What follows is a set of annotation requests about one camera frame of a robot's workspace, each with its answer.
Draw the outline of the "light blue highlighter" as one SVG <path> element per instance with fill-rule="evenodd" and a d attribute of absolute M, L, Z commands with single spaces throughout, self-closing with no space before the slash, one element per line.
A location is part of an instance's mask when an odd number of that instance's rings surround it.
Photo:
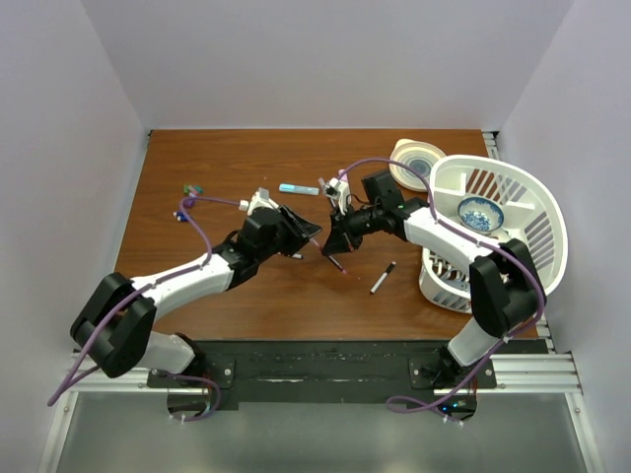
<path fill-rule="evenodd" d="M 317 187 L 290 184 L 290 183 L 281 183 L 278 187 L 278 190 L 282 193 L 310 195 L 310 196 L 319 195 L 319 189 Z"/>

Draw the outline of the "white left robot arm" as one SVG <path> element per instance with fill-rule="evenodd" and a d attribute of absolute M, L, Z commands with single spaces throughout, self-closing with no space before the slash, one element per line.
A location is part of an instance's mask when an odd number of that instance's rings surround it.
<path fill-rule="evenodd" d="M 105 276 L 70 335 L 110 378 L 146 368 L 193 386 L 204 375 L 202 352 L 184 335 L 155 331 L 155 322 L 181 306 L 236 288 L 270 257 L 298 253 L 320 231 L 287 206 L 259 207 L 240 230 L 193 261 L 135 279 L 117 272 Z"/>

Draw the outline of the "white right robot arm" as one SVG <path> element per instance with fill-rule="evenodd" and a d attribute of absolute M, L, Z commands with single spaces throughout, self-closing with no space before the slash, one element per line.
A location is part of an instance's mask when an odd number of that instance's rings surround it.
<path fill-rule="evenodd" d="M 405 199 L 387 170 L 364 177 L 362 184 L 368 201 L 360 208 L 352 206 L 350 185 L 343 177 L 323 184 L 332 210 L 322 252 L 353 252 L 364 236 L 384 232 L 441 254 L 463 272 L 469 281 L 471 318 L 425 370 L 437 386 L 463 386 L 493 347 L 543 311 L 546 295 L 529 250 L 516 238 L 497 243 L 454 227 L 426 200 Z"/>

